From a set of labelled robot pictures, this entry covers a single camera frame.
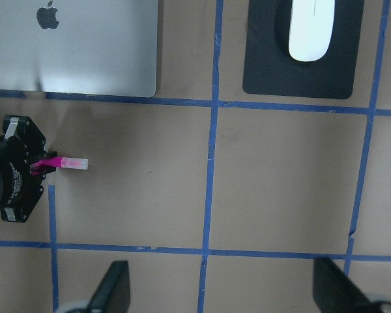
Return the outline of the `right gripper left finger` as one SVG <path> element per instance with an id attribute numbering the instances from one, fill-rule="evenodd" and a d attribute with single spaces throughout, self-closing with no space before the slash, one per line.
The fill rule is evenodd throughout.
<path id="1" fill-rule="evenodd" d="M 114 261 L 94 292 L 86 312 L 128 312 L 130 273 L 127 261 Z"/>

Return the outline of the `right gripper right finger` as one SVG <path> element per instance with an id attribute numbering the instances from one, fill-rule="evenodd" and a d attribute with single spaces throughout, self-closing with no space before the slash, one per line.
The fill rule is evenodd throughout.
<path id="1" fill-rule="evenodd" d="M 313 300 L 320 312 L 378 312 L 371 302 L 330 259 L 313 261 Z"/>

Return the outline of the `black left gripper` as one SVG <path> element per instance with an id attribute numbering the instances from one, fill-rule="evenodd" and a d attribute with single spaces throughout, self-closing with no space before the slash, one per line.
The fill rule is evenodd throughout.
<path id="1" fill-rule="evenodd" d="M 42 182 L 57 167 L 57 151 L 28 116 L 6 115 L 0 136 L 0 215 L 5 222 L 27 221 L 44 193 Z"/>

